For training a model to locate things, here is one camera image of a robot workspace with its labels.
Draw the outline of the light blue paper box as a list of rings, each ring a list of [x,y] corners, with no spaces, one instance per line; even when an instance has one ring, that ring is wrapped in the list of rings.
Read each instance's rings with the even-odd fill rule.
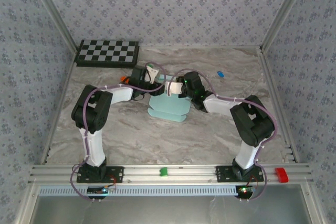
[[[181,123],[187,118],[190,108],[190,99],[179,98],[178,94],[169,97],[165,89],[163,94],[150,97],[148,114],[155,118]]]

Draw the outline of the black grey chessboard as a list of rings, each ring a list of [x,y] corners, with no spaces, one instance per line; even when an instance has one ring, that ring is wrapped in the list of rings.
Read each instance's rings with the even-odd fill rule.
[[[137,41],[82,40],[75,57],[78,67],[133,68],[138,61]]]

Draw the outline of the red plastic block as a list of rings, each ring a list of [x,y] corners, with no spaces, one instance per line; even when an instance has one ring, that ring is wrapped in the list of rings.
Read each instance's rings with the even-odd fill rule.
[[[278,181],[280,183],[288,183],[289,182],[289,177],[287,175],[286,170],[283,167],[277,167],[275,168],[275,173],[277,175]]]

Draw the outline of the grey metal sheet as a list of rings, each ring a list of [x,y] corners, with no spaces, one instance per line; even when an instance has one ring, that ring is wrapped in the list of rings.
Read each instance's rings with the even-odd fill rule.
[[[300,197],[239,202],[230,196],[39,197],[30,224],[312,224]]]

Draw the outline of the aluminium side rail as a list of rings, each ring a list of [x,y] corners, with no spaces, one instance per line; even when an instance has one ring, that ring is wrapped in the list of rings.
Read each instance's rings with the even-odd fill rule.
[[[56,114],[55,114],[54,119],[52,121],[50,131],[49,131],[48,136],[46,138],[46,144],[45,144],[41,159],[39,161],[40,165],[44,165],[47,161],[47,158],[48,158],[50,145],[52,143],[53,135],[54,135],[55,130],[57,128],[57,123],[58,123],[58,120],[59,120],[59,117],[60,117],[60,114],[61,114],[61,111],[62,111],[62,106],[63,106],[63,102],[64,102],[64,99],[65,99],[65,96],[66,96],[66,92],[67,92],[69,80],[70,80],[70,77],[71,77],[71,74],[72,74],[72,70],[74,68],[76,55],[77,55],[77,53],[75,52],[72,56],[72,59],[71,59],[71,62],[70,62],[70,67],[69,67],[69,70],[68,70],[67,75],[66,75],[65,83],[62,86],[61,95],[60,95],[60,98],[58,99],[58,103],[57,103]]]
[[[291,149],[292,157],[290,157],[290,155],[288,154],[287,157],[285,157],[285,160],[288,162],[300,163],[299,154],[296,149],[296,145],[286,118],[285,111],[282,106],[280,95],[278,93],[276,82],[272,75],[268,59],[259,47],[257,47],[257,53],[260,58],[261,68],[265,75],[265,81],[269,90],[272,105],[274,107],[277,123],[279,126],[279,131],[281,133],[282,138]]]

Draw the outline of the aluminium front rail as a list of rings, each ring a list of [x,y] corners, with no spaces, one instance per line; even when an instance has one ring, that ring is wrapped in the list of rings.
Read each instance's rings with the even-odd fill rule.
[[[121,184],[131,185],[215,185],[215,175],[218,164],[208,165],[119,165],[124,167],[123,182]],[[168,168],[168,176],[160,177],[160,168]],[[312,183],[313,178],[308,164],[302,163],[281,163],[263,164],[261,169],[264,175],[263,182],[251,182],[250,184],[262,185],[263,183],[281,184],[275,173],[275,168],[283,167],[289,177],[289,182],[284,184]],[[78,172],[73,172],[70,165],[36,165],[32,168],[29,183],[40,185],[69,185],[74,184],[96,184],[77,183]],[[228,182],[223,184],[244,185],[247,182]]]

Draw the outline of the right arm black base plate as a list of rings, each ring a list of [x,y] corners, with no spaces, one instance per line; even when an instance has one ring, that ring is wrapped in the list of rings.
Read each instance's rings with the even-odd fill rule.
[[[242,170],[238,166],[216,166],[215,175],[219,183],[228,182],[263,182],[264,175],[262,169],[258,166],[252,166],[249,169]]]

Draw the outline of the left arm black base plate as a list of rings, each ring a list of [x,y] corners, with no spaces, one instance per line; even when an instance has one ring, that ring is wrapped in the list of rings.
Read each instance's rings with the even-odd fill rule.
[[[77,183],[122,183],[124,167],[122,166],[103,166],[91,167],[82,166],[77,174]]]

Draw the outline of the aluminium corner post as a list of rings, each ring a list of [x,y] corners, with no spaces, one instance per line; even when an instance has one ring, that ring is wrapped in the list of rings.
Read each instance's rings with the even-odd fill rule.
[[[270,48],[296,1],[297,0],[283,0],[282,4],[280,5],[279,11],[277,12],[272,24],[270,25],[262,41],[262,44],[260,45],[260,50],[262,53],[265,54]]]
[[[45,9],[47,10],[49,16],[52,18],[56,28],[60,32],[62,38],[64,39],[66,45],[72,53],[77,52],[77,45],[72,38],[69,29],[67,28],[60,12],[58,11],[53,0],[41,0]]]

